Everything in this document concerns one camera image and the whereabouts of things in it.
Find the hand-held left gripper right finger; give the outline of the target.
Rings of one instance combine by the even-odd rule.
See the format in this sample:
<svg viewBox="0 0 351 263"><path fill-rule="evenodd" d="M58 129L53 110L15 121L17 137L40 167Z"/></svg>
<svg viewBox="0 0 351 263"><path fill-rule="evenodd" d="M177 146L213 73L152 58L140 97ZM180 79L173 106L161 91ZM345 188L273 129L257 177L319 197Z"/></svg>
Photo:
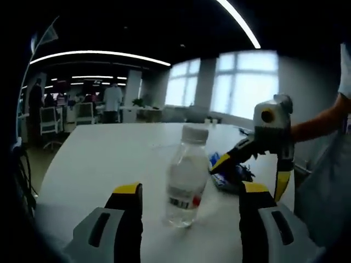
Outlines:
<svg viewBox="0 0 351 263"><path fill-rule="evenodd" d="M284 204L263 184L243 181L239 192L243 262L317 262L325 252Z"/></svg>

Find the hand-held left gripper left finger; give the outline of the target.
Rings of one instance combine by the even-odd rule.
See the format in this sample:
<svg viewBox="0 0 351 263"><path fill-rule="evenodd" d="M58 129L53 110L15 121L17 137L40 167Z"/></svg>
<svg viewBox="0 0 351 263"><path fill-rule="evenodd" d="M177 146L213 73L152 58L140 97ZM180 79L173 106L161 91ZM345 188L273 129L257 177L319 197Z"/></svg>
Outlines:
<svg viewBox="0 0 351 263"><path fill-rule="evenodd" d="M64 252L72 262L141 262L142 215L142 184L119 186L74 228Z"/></svg>

